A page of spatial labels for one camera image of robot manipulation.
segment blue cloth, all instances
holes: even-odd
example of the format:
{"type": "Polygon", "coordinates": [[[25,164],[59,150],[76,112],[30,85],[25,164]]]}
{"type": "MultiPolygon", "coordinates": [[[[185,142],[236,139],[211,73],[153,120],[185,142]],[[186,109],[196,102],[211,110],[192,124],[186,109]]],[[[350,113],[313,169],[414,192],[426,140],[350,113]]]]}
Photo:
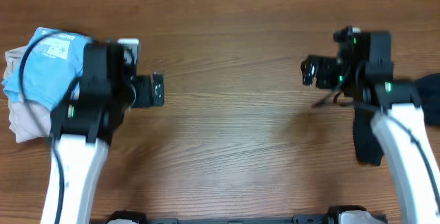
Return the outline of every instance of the blue cloth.
{"type": "MultiPolygon", "coordinates": [[[[39,27],[29,45],[40,36],[53,31],[55,30],[39,27]]],[[[79,34],[60,33],[38,43],[29,54],[24,71],[23,85],[27,99],[52,110],[65,94],[72,79],[83,74],[84,46],[90,41],[91,38],[79,34]]],[[[7,97],[13,103],[19,102],[18,68],[1,84],[7,97]]]]}

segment black fabric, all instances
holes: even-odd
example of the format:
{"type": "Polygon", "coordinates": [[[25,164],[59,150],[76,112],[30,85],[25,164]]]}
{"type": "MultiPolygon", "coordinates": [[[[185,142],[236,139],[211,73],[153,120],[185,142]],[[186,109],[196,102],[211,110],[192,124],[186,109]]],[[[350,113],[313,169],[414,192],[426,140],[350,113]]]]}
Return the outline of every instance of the black fabric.
{"type": "MultiPolygon", "coordinates": [[[[427,125],[440,126],[440,74],[432,74],[416,81],[417,91],[427,125]]],[[[355,109],[353,141],[357,160],[363,164],[379,166],[384,152],[373,134],[371,116],[355,109]]]]}

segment wooden tabletop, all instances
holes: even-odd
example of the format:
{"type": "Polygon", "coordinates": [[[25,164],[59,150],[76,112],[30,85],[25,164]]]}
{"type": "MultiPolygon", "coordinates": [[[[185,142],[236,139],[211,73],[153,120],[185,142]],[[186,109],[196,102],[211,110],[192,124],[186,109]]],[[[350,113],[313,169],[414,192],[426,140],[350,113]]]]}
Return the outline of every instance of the wooden tabletop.
{"type": "MultiPolygon", "coordinates": [[[[165,73],[165,105],[117,130],[92,216],[245,218],[359,204],[399,221],[386,160],[355,158],[353,110],[310,109],[308,53],[335,56],[333,31],[390,30],[396,76],[440,71],[439,0],[0,0],[0,52],[37,27],[139,38],[139,72],[165,73]]],[[[1,59],[0,69],[5,68],[1,59]]],[[[39,223],[50,153],[16,144],[0,99],[0,222],[39,223]]],[[[440,130],[428,128],[440,156],[440,130]]]]}

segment wood grain surface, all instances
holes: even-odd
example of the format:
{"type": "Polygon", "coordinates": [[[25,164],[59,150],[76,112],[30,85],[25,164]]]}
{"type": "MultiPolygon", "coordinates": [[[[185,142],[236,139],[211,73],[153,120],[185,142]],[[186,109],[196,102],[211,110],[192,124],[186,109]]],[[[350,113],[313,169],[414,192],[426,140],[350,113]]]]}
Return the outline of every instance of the wood grain surface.
{"type": "MultiPolygon", "coordinates": [[[[117,131],[92,216],[245,218],[359,204],[400,211],[386,160],[361,166],[353,110],[310,109],[308,53],[333,56],[345,25],[393,33],[396,76],[440,71],[439,0],[0,0],[0,51],[39,26],[139,38],[141,74],[165,73],[165,106],[133,110],[117,131]]],[[[0,69],[5,63],[1,60],[0,69]]],[[[39,223],[50,154],[16,144],[0,99],[0,223],[39,223]]],[[[437,158],[440,130],[428,128],[437,158]]]]}

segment green led indicator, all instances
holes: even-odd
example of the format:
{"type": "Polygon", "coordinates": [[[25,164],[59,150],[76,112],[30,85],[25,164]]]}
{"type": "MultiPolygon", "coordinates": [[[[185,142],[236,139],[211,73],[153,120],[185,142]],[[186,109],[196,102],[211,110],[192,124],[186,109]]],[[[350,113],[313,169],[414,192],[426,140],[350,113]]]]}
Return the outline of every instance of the green led indicator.
{"type": "Polygon", "coordinates": [[[391,92],[391,89],[393,88],[393,85],[391,82],[385,82],[385,91],[391,92]]]}

